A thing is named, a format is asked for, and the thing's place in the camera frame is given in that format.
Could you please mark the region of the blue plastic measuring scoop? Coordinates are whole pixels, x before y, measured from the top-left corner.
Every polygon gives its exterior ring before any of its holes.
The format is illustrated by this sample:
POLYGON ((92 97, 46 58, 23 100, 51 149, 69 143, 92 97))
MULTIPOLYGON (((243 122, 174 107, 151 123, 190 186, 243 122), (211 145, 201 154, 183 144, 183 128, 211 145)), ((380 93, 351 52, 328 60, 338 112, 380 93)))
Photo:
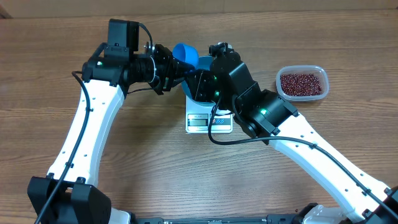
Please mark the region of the blue plastic measuring scoop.
POLYGON ((196 48, 186 45, 184 43, 178 43, 172 51, 172 55, 174 58, 188 63, 190 65, 193 65, 194 67, 197 67, 198 61, 199 61, 199 55, 196 50, 196 48))

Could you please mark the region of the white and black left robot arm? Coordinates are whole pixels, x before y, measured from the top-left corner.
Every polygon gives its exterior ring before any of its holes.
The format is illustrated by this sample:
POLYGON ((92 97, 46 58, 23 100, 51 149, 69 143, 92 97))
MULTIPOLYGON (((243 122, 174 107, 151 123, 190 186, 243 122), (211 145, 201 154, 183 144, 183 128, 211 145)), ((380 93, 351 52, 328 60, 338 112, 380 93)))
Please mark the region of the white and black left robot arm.
POLYGON ((140 22, 111 19, 108 39, 73 76, 81 86, 64 145, 45 177, 31 178, 27 193, 37 223, 133 223, 98 189, 101 157, 112 123, 134 83, 158 95, 183 82, 198 65, 185 44, 168 49, 148 42, 139 52, 140 22))

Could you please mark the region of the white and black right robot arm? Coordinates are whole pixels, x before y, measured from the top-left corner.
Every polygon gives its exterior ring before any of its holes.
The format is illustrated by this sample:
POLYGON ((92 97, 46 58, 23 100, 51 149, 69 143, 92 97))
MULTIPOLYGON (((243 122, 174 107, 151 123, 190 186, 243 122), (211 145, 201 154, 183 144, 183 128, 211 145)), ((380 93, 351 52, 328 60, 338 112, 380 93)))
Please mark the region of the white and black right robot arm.
POLYGON ((367 175, 324 140, 289 101, 261 90, 240 55, 227 43, 209 48, 211 62, 199 68, 187 47, 179 59, 196 70, 187 77, 192 100, 234 113, 249 136, 231 145, 263 142, 285 154, 318 182, 351 223, 397 223, 397 189, 367 175))

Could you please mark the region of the teal blue bowl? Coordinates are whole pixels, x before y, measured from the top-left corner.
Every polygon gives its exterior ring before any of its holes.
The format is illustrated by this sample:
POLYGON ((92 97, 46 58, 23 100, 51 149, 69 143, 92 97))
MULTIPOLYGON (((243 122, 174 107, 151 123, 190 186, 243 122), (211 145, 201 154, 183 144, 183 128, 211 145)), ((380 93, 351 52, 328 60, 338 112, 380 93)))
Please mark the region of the teal blue bowl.
MULTIPOLYGON (((199 57, 197 70, 203 69, 203 70, 209 70, 210 71, 210 65, 211 65, 212 61, 213 61, 213 58, 211 56, 201 56, 201 57, 199 57)), ((188 99, 189 100, 193 100, 191 98, 191 94, 190 94, 190 91, 188 89, 188 85, 187 85, 185 80, 182 82, 182 89, 183 89, 183 92, 185 93, 185 95, 188 97, 188 99)), ((210 102, 210 103, 198 102, 198 101, 195 101, 195 100, 193 100, 193 102, 198 104, 198 105, 200 105, 200 106, 212 106, 215 103, 215 102, 210 102)))

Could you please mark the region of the white digital kitchen scale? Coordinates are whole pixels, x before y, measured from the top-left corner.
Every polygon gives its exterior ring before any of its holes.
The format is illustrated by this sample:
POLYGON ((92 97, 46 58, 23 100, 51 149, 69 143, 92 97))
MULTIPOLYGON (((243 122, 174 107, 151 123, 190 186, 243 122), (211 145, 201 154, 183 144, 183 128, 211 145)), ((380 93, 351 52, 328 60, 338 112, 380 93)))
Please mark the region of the white digital kitchen scale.
POLYGON ((207 134, 211 123, 211 132, 229 134, 233 131, 233 114, 228 110, 217 110, 211 119, 215 103, 196 102, 186 97, 185 130, 190 134, 207 134))

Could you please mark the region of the red beans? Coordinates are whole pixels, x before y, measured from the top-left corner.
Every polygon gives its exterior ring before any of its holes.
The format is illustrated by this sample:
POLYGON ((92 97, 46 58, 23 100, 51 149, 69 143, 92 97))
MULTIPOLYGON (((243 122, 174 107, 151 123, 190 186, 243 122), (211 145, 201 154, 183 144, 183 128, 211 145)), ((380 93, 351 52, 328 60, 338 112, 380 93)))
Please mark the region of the red beans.
POLYGON ((313 73, 289 73, 280 76, 282 91, 289 96, 321 95, 320 79, 313 73))

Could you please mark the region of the clear plastic container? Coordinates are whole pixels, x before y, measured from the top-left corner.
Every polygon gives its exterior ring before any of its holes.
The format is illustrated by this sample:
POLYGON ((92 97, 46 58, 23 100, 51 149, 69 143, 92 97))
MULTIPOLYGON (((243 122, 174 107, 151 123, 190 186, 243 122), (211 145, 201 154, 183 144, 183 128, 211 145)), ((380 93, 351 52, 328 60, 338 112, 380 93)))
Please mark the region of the clear plastic container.
POLYGON ((275 82, 278 94, 288 101, 321 100, 330 91, 328 75, 317 65, 283 67, 275 82))

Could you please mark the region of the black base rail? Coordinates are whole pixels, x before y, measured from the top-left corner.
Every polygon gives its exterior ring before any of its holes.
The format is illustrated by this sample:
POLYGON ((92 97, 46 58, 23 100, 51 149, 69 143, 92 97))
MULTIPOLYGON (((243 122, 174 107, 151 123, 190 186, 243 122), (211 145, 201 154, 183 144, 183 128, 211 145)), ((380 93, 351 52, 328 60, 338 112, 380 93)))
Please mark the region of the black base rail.
POLYGON ((302 223, 303 218, 296 214, 271 214, 265 217, 232 218, 137 218, 132 215, 131 224, 293 224, 302 223))

